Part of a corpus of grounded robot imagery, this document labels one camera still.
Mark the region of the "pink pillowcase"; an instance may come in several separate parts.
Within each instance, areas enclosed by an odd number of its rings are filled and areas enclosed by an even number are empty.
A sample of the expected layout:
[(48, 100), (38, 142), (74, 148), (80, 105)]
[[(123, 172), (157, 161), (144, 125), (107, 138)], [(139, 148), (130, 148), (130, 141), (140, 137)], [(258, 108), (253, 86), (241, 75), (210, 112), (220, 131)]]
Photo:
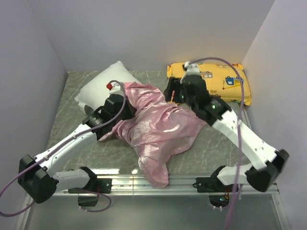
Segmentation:
[(189, 150), (206, 122), (191, 110), (167, 103), (163, 93), (150, 84), (125, 83), (125, 93), (136, 109), (133, 119), (118, 122), (100, 141), (112, 135), (126, 141), (138, 156), (138, 165), (149, 183), (169, 184), (166, 163)]

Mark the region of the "white pillow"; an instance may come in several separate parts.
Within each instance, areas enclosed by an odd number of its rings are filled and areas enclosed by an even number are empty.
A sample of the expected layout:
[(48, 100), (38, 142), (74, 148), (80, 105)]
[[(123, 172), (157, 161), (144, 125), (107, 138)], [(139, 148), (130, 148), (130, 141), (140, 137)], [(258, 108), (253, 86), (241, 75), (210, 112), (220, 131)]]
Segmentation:
[(140, 83), (129, 73), (121, 61), (117, 61), (81, 88), (75, 97), (75, 101), (78, 103), (82, 113), (89, 115), (95, 109), (104, 105), (106, 98), (110, 95), (106, 85), (112, 80), (122, 83)]

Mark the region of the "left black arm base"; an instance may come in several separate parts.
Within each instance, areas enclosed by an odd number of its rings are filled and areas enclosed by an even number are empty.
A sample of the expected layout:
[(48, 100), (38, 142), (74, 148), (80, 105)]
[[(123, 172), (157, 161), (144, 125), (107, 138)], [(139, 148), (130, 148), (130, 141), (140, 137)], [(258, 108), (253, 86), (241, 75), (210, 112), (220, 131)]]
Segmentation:
[[(102, 211), (106, 211), (112, 204), (112, 200), (108, 194), (111, 193), (112, 187), (112, 179), (111, 178), (103, 178), (97, 179), (95, 183), (90, 183), (89, 188), (87, 189), (78, 189), (78, 206), (79, 209), (90, 212), (90, 213), (98, 213)], [(106, 198), (108, 204), (106, 207), (99, 210), (90, 210), (88, 207), (95, 207), (98, 204), (99, 198)]]

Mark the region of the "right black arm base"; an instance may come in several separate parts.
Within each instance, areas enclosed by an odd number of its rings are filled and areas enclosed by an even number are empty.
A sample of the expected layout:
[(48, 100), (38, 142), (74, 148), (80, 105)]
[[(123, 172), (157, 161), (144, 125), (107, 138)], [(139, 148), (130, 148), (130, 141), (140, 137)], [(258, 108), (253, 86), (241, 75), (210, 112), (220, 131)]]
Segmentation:
[(209, 202), (213, 209), (220, 210), (226, 208), (230, 204), (230, 193), (240, 192), (241, 186), (236, 185), (233, 189), (233, 184), (224, 185), (218, 179), (211, 177), (197, 177), (196, 182), (192, 184), (198, 193), (208, 193)]

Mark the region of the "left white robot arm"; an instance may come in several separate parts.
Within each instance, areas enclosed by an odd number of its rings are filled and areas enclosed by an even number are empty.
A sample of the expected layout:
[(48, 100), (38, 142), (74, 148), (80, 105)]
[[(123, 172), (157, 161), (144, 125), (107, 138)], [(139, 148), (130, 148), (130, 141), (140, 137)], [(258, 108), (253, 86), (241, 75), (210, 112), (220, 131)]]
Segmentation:
[(111, 94), (104, 105), (88, 115), (66, 138), (43, 153), (24, 156), (19, 163), (18, 184), (38, 204), (47, 201), (55, 192), (81, 189), (98, 192), (97, 175), (88, 167), (61, 172), (70, 158), (86, 146), (97, 142), (122, 120), (132, 119), (136, 109), (127, 96)]

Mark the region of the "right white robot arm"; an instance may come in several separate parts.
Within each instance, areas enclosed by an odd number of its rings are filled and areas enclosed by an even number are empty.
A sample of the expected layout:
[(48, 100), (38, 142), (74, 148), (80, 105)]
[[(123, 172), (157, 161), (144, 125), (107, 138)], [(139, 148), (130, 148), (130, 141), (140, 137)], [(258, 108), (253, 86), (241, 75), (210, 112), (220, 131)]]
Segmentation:
[(178, 103), (188, 105), (199, 119), (225, 135), (250, 161), (236, 167), (220, 166), (211, 175), (209, 190), (221, 192), (228, 185), (237, 183), (266, 192), (283, 171), (289, 153), (267, 144), (238, 118), (220, 96), (210, 95), (201, 76), (169, 78), (164, 95), (167, 101), (176, 99)]

